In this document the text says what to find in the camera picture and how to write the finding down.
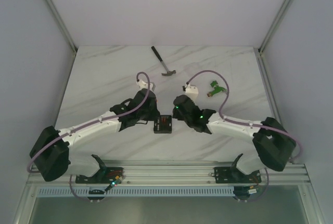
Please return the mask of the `black fuse box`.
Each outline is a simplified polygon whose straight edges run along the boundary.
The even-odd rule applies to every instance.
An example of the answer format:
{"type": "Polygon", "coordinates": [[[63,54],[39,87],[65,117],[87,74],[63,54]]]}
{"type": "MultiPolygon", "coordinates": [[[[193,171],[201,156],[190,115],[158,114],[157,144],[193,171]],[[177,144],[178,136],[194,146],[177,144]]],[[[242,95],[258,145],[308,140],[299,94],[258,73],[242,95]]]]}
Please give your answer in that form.
{"type": "Polygon", "coordinates": [[[160,115],[154,120],[153,132],[155,134],[171,134],[172,133],[172,116],[160,115]]]}

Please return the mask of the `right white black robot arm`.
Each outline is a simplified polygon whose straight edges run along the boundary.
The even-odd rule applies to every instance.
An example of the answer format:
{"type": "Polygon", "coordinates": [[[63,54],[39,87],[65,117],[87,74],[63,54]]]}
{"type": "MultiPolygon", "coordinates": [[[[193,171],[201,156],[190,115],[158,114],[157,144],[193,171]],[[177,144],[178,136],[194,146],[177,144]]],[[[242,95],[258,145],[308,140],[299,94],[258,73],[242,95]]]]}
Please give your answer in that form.
{"type": "Polygon", "coordinates": [[[173,104],[173,118],[195,131],[227,135],[254,146],[254,151],[238,155],[232,163],[230,175],[237,182],[264,168],[282,172],[296,148],[296,141],[272,117],[253,122],[220,116],[214,110],[201,110],[187,95],[176,97],[173,104]]]}

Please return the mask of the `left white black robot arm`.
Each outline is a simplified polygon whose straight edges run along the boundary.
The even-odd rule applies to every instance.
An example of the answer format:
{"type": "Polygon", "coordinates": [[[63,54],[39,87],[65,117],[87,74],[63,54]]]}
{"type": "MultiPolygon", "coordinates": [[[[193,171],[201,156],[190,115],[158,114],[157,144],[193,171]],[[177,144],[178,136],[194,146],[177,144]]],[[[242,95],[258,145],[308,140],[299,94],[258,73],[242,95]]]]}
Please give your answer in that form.
{"type": "Polygon", "coordinates": [[[30,151],[30,157],[46,182],[64,175],[80,175],[93,183],[102,183],[107,174],[101,158],[96,151],[79,154],[79,148],[99,137],[135,126],[139,121],[154,121],[159,115],[155,93],[141,89],[134,98],[114,105],[90,121],[60,130],[46,127],[30,151]]]}

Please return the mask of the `aluminium mounting rail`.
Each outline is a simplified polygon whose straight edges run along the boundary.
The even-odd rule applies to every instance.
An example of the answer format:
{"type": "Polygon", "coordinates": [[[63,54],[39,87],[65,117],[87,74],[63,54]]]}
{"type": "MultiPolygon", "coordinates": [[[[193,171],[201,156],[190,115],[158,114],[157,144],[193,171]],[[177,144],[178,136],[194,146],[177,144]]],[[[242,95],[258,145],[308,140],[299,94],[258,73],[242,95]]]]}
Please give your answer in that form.
{"type": "MultiPolygon", "coordinates": [[[[213,177],[215,167],[230,166],[215,161],[112,161],[108,167],[122,167],[121,186],[220,186],[213,177]]],[[[261,186],[309,185],[310,178],[304,164],[287,164],[283,172],[260,170],[261,186]]]]}

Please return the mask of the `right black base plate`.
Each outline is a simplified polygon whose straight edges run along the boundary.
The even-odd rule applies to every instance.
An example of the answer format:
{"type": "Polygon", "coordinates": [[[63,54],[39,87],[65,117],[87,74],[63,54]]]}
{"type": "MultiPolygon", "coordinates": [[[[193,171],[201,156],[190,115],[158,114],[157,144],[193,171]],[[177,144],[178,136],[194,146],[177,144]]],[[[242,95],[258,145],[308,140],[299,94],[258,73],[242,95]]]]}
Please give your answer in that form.
{"type": "Polygon", "coordinates": [[[258,170],[252,172],[249,175],[245,175],[236,168],[231,167],[215,167],[213,169],[212,177],[215,182],[219,184],[226,183],[261,183],[261,174],[258,170]]]}

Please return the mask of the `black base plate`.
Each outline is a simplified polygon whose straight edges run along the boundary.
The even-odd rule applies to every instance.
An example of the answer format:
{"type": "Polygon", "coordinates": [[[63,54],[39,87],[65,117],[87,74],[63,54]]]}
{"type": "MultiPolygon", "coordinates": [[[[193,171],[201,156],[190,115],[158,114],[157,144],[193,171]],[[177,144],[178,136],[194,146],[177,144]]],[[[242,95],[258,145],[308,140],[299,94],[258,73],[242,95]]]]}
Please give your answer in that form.
{"type": "Polygon", "coordinates": [[[122,167],[106,167],[100,169],[96,174],[91,177],[83,175],[76,176],[75,183],[78,184],[109,184],[115,181],[116,177],[123,175],[122,167]]]}
{"type": "Polygon", "coordinates": [[[261,174],[258,170],[252,172],[249,175],[245,175],[236,168],[231,167],[215,167],[213,169],[212,177],[215,182],[219,184],[226,183],[261,183],[261,174]]]}

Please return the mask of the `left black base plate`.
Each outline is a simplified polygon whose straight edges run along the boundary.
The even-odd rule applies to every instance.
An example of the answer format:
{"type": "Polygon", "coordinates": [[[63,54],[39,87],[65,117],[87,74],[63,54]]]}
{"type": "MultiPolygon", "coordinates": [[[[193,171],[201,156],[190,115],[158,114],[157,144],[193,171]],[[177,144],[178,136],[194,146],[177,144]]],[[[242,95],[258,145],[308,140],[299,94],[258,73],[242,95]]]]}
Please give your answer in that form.
{"type": "Polygon", "coordinates": [[[78,184],[109,184],[115,181],[116,177],[123,175],[122,167],[106,167],[100,169],[96,174],[91,177],[83,175],[76,176],[75,183],[78,184]]]}

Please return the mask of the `right aluminium frame post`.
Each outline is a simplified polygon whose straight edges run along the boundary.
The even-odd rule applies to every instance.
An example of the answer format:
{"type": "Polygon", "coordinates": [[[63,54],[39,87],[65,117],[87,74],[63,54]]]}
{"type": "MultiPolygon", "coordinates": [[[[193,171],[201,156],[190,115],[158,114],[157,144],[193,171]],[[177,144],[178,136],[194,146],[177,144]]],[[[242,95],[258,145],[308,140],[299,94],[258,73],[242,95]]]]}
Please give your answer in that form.
{"type": "Polygon", "coordinates": [[[283,18],[285,17],[289,7],[291,6],[293,0],[283,0],[272,24],[270,25],[268,32],[266,33],[262,44],[260,45],[258,52],[260,55],[264,53],[264,51],[267,49],[271,39],[273,38],[275,32],[277,31],[279,25],[281,24],[283,18]]]}

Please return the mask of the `aluminium frame post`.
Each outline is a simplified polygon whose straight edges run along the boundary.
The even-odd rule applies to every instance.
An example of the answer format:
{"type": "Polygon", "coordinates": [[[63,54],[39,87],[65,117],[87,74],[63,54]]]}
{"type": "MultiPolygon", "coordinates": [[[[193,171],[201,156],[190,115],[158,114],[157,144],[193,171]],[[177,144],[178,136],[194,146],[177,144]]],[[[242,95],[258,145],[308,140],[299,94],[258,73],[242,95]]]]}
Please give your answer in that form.
{"type": "Polygon", "coordinates": [[[270,25],[268,32],[266,33],[262,44],[260,45],[258,52],[260,55],[264,53],[264,51],[267,49],[271,39],[273,38],[275,32],[277,31],[279,25],[281,24],[283,18],[285,17],[289,7],[291,6],[293,0],[283,0],[272,24],[270,25]]]}
{"type": "Polygon", "coordinates": [[[71,51],[74,54],[76,54],[78,48],[75,46],[74,41],[65,25],[60,13],[58,12],[53,0],[44,0],[44,1],[46,3],[47,7],[49,8],[50,13],[51,13],[53,19],[55,20],[55,23],[56,23],[58,29],[60,30],[63,37],[65,38],[65,41],[68,44],[69,48],[71,49],[71,51]]]}

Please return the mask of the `left aluminium frame post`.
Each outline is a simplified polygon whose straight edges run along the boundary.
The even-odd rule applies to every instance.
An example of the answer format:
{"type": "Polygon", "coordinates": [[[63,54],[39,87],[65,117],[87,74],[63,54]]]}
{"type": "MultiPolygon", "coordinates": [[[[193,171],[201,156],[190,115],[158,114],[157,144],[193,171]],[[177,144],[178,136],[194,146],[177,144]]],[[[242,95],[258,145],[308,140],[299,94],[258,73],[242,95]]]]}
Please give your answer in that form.
{"type": "Polygon", "coordinates": [[[51,13],[53,19],[55,20],[55,23],[56,23],[58,29],[60,30],[63,37],[65,38],[65,41],[68,44],[69,48],[71,49],[71,51],[74,54],[76,54],[78,48],[75,46],[74,41],[65,25],[60,13],[58,12],[53,0],[44,0],[44,1],[46,3],[47,7],[49,8],[50,13],[51,13]]]}

